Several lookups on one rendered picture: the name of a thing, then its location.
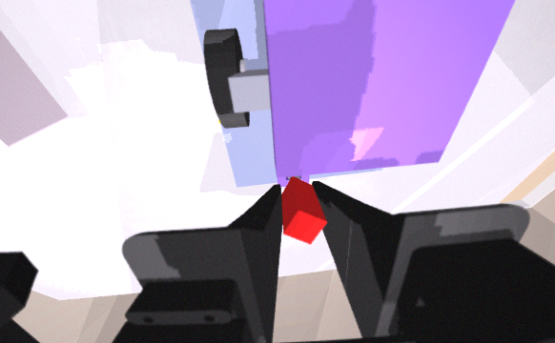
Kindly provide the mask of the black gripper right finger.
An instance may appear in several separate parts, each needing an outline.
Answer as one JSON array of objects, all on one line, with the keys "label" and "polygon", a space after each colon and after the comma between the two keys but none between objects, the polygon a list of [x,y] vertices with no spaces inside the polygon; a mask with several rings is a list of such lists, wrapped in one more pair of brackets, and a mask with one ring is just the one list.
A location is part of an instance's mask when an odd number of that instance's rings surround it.
[{"label": "black gripper right finger", "polygon": [[421,247],[513,238],[529,212],[512,204],[391,213],[320,181],[312,182],[327,220],[322,229],[362,337],[390,335],[409,260]]}]

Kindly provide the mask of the pale lavender ramp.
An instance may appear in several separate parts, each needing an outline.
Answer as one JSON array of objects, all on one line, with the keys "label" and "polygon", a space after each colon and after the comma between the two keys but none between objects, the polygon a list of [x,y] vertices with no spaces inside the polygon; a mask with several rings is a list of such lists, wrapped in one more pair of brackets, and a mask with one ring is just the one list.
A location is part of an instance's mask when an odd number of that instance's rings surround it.
[{"label": "pale lavender ramp", "polygon": [[[206,30],[238,31],[246,70],[268,69],[263,0],[190,0],[202,48]],[[271,110],[250,111],[249,127],[224,129],[221,124],[236,187],[277,183]],[[312,178],[383,168],[310,174]]]}]

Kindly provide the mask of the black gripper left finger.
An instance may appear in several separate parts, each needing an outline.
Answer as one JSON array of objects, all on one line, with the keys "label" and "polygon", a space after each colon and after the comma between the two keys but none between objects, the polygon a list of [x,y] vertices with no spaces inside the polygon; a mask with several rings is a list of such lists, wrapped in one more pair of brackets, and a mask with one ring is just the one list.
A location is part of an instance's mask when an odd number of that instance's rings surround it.
[{"label": "black gripper left finger", "polygon": [[282,225],[275,184],[226,227],[138,232],[121,251],[142,289],[154,281],[234,279],[255,343],[273,343]]}]

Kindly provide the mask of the red-headed pin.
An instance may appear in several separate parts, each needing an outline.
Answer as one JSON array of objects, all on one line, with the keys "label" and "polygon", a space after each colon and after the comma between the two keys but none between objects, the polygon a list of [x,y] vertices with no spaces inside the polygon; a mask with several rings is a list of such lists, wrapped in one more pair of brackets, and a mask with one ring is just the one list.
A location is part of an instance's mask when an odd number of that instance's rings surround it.
[{"label": "red-headed pin", "polygon": [[313,185],[290,176],[281,196],[283,234],[311,244],[327,224]]}]

